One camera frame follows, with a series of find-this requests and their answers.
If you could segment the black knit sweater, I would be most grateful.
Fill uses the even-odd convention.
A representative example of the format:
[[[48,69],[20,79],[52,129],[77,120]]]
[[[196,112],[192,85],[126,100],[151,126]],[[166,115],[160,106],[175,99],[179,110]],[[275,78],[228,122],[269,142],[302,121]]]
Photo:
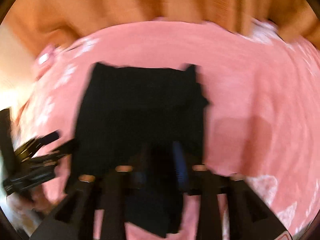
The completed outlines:
[[[134,167],[126,220],[159,237],[179,231],[186,166],[202,163],[207,99],[194,64],[184,69],[93,67],[75,125],[66,189],[82,174]]]

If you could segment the pink pouch with white button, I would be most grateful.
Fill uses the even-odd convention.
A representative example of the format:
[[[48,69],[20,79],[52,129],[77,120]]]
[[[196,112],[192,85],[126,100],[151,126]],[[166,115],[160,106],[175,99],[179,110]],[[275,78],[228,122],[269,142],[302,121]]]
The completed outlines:
[[[33,72],[35,80],[41,77],[52,68],[55,62],[55,47],[52,44],[47,45],[43,51],[40,52],[33,64]]]

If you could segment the pink floral bed blanket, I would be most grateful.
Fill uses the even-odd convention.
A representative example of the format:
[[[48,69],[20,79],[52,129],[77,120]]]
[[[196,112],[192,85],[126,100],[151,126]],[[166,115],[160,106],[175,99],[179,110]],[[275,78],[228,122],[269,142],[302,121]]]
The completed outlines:
[[[55,49],[16,119],[21,142],[54,130],[72,137],[96,62],[144,68],[198,65],[210,101],[206,165],[243,174],[299,238],[319,211],[319,51],[306,39],[286,44],[271,24],[250,38],[219,26],[139,22],[112,26]]]

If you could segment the orange curtain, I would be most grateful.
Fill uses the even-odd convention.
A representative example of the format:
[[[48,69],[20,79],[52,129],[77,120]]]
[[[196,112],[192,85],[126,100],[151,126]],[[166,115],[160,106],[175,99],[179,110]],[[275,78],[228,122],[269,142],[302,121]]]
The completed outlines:
[[[302,36],[319,46],[319,0],[1,0],[1,21],[34,55],[49,43],[67,47],[106,27],[158,17],[210,21],[245,36],[252,20],[269,20],[285,42]]]

